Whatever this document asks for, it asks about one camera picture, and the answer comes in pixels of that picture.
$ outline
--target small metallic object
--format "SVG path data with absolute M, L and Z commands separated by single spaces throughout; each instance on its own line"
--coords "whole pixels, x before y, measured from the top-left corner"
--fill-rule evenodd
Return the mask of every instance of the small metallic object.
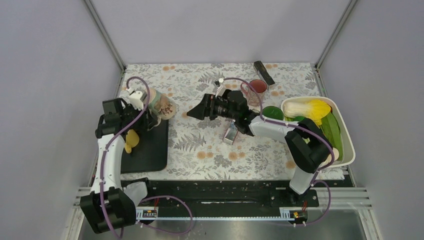
M 238 133 L 239 133 L 239 130 L 237 129 L 236 125 L 234 125 L 234 122 L 231 122 L 222 141 L 226 144 L 233 145 L 234 140 L 236 139 L 236 136 Z

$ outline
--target pink mug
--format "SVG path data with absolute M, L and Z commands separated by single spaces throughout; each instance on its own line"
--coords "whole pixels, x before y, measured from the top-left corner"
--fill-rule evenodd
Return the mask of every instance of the pink mug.
M 265 93 L 267 92 L 268 85 L 260 79 L 252 80 L 249 82 L 249 84 L 250 87 L 248 87 L 248 85 L 243 82 L 240 85 L 241 91 L 244 93 L 247 99 L 247 104 L 253 107 L 257 107 L 260 105 L 260 103 L 262 103 Z M 253 88 L 257 92 L 257 94 L 259 95 L 259 99 L 251 88 Z

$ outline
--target floral pattern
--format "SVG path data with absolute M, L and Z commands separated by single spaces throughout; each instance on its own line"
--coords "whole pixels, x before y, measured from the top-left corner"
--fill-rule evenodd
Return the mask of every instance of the floral pattern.
M 310 63 L 267 63 L 275 81 L 263 99 L 263 106 L 280 106 L 284 99 L 319 95 Z M 296 164 L 285 142 L 239 133 L 233 143 L 222 141 L 231 121 L 197 120 L 187 116 L 203 95 L 215 93 L 213 84 L 219 78 L 237 77 L 246 81 L 258 79 L 252 63 L 224 64 L 130 64 L 126 69 L 120 97 L 128 101 L 125 82 L 143 78 L 151 88 L 166 94 L 176 104 L 176 114 L 169 120 L 168 163 L 164 170 L 126 173 L 122 180 L 148 177 L 154 180 L 289 180 Z M 232 90 L 240 82 L 224 83 Z M 139 81 L 130 82 L 144 89 Z M 318 178 L 344 179 L 341 168 L 326 169 Z

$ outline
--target gray panel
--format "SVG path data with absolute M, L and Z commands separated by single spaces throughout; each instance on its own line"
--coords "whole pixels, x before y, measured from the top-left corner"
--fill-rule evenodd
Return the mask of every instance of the gray panel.
M 57 240 L 120 71 L 82 0 L 0 5 L 0 238 Z
M 309 211 L 311 218 L 322 213 Z M 354 210 L 331 210 L 319 223 L 307 227 L 285 227 L 275 225 L 277 222 L 264 221 L 196 221 L 194 229 L 183 236 L 172 236 L 138 225 L 126 227 L 123 239 L 186 239 L 186 240 L 276 240 L 276 239 L 315 239 L 315 240 L 361 240 L 366 239 L 359 215 Z M 168 231 L 184 231 L 188 221 L 158 221 L 154 227 Z M 94 234 L 85 221 L 80 239 L 82 240 L 114 240 L 110 232 Z
M 424 4 L 359 1 L 320 70 L 384 239 L 422 239 Z
M 92 0 L 125 64 L 316 63 L 349 0 Z

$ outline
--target white basket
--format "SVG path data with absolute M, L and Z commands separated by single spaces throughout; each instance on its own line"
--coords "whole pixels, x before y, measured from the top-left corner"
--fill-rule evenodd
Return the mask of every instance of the white basket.
M 332 108 L 332 114 L 337 120 L 338 126 L 340 127 L 340 136 L 341 136 L 341 144 L 343 145 L 343 158 L 341 160 L 335 161 L 329 168 L 336 168 L 345 165 L 349 165 L 355 160 L 355 149 L 352 144 L 351 136 L 349 136 L 348 129 L 346 128 L 345 121 L 343 121 L 343 117 L 340 114 L 339 108 L 330 98 L 323 96 L 298 96 L 287 98 L 281 103 L 281 110 L 283 110 L 283 106 L 285 103 L 305 103 L 309 102 L 313 99 L 319 99 L 326 102 Z

